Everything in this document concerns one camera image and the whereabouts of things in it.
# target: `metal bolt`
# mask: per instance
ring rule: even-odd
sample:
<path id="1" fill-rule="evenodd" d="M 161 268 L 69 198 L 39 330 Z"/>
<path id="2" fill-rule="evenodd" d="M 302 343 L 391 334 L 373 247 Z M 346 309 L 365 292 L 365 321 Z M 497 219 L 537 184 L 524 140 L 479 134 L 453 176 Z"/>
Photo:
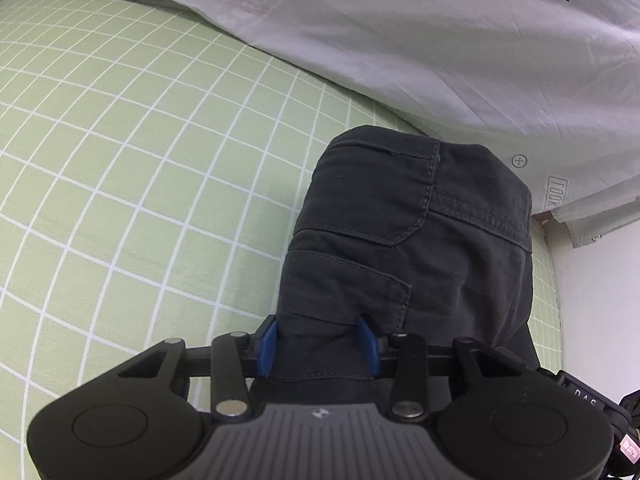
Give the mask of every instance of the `metal bolt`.
<path id="1" fill-rule="evenodd" d="M 424 408 L 419 402 L 401 400 L 393 405 L 391 411 L 402 418 L 415 418 L 424 413 Z"/>
<path id="2" fill-rule="evenodd" d="M 216 411 L 220 415 L 226 416 L 240 416 L 244 412 L 246 412 L 248 408 L 249 407 L 245 402 L 235 399 L 222 400 L 221 402 L 216 404 Z"/>

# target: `green checkered tablecloth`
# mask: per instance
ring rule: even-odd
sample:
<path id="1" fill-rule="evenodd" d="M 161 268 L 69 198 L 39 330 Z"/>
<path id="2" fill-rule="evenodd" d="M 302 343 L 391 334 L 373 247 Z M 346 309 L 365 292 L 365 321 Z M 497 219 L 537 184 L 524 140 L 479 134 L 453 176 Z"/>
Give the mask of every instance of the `green checkered tablecloth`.
<path id="1" fill-rule="evenodd" d="M 36 480 L 24 436 L 55 397 L 163 338 L 253 331 L 318 157 L 360 124 L 412 130 L 187 12 L 0 0 L 0 480 Z M 530 325 L 556 369 L 533 234 Z"/>

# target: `white surface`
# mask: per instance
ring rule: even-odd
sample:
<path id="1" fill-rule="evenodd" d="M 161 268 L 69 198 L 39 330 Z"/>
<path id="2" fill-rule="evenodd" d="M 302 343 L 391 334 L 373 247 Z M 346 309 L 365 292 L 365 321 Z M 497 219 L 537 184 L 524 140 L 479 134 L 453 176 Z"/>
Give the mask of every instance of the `white surface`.
<path id="1" fill-rule="evenodd" d="M 566 227 L 549 222 L 566 370 L 612 400 L 640 388 L 640 223 L 572 249 Z"/>
<path id="2" fill-rule="evenodd" d="M 534 213 L 640 174 L 640 0 L 175 1 L 427 133 L 484 144 Z M 640 216 L 601 219 L 608 202 L 592 197 L 586 234 Z"/>

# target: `cargo pocket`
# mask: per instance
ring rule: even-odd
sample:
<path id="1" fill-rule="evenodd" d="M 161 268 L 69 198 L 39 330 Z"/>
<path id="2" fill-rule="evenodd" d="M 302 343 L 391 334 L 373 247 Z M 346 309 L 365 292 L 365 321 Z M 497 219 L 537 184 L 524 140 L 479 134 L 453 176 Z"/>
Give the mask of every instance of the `cargo pocket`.
<path id="1" fill-rule="evenodd" d="M 320 157 L 295 233 L 316 229 L 393 246 L 424 223 L 438 141 L 375 126 L 336 137 Z"/>
<path id="2" fill-rule="evenodd" d="M 366 378 L 354 326 L 370 314 L 386 332 L 404 323 L 411 285 L 394 276 L 311 251 L 291 251 L 278 298 L 281 380 Z"/>

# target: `white label sticker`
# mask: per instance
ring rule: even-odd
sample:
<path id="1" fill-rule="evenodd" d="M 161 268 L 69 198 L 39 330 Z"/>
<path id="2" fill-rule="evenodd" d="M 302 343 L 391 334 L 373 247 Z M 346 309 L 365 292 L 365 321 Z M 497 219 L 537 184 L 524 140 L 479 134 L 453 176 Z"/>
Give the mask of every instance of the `white label sticker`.
<path id="1" fill-rule="evenodd" d="M 546 209 L 553 209 L 564 204 L 566 188 L 569 181 L 558 176 L 550 176 L 546 181 Z"/>
<path id="2" fill-rule="evenodd" d="M 638 459 L 640 459 L 640 447 L 638 447 L 638 444 L 628 435 L 625 435 L 622 442 L 620 442 L 620 451 L 622 451 L 632 464 L 635 464 Z"/>

